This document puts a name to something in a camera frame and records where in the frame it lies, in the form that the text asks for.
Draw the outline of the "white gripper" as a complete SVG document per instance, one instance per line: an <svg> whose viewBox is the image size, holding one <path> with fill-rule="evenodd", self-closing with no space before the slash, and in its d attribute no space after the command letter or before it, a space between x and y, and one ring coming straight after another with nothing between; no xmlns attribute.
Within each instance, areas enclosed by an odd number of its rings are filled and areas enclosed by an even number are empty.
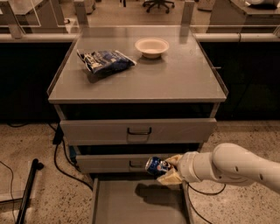
<svg viewBox="0 0 280 224"><path fill-rule="evenodd" d="M183 156L178 154L168 157L165 162L174 167L177 166L178 171L172 168L166 174L157 178L157 181L164 186L179 185L183 180L188 183L200 182L193 168L193 162L197 155L198 152L195 151L187 152Z"/></svg>

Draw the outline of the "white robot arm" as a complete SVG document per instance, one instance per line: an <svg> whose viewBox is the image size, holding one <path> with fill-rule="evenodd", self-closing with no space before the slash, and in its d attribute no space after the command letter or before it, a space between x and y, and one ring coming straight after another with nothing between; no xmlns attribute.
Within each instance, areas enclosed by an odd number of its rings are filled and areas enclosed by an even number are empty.
<svg viewBox="0 0 280 224"><path fill-rule="evenodd" d="M212 180L233 186L257 182L280 193L280 164L258 157L234 143L221 143L212 152L187 152L166 159L172 168L157 181L165 186Z"/></svg>

